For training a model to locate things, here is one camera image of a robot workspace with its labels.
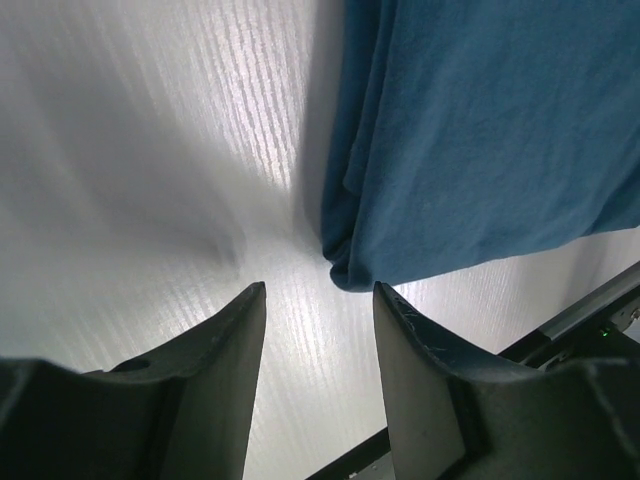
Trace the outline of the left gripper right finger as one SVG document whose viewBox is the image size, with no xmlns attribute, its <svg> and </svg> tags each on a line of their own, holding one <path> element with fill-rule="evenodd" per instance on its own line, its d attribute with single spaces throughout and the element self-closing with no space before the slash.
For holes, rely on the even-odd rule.
<svg viewBox="0 0 640 480">
<path fill-rule="evenodd" d="M 399 479 L 635 479 L 639 347 L 599 328 L 547 371 L 468 342 L 392 287 L 374 288 Z"/>
</svg>

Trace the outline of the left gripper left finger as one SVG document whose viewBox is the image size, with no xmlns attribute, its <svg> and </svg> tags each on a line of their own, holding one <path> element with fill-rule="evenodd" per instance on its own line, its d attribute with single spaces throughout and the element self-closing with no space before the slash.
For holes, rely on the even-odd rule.
<svg viewBox="0 0 640 480">
<path fill-rule="evenodd" d="M 1 363 L 5 479 L 239 479 L 266 327 L 266 288 L 110 371 Z"/>
</svg>

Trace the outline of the dark blue t shirt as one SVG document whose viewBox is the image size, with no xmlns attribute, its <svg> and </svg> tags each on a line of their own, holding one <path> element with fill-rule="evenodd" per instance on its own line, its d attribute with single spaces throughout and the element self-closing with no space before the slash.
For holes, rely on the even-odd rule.
<svg viewBox="0 0 640 480">
<path fill-rule="evenodd" d="M 635 1 L 349 1 L 321 206 L 334 284 L 639 224 Z"/>
</svg>

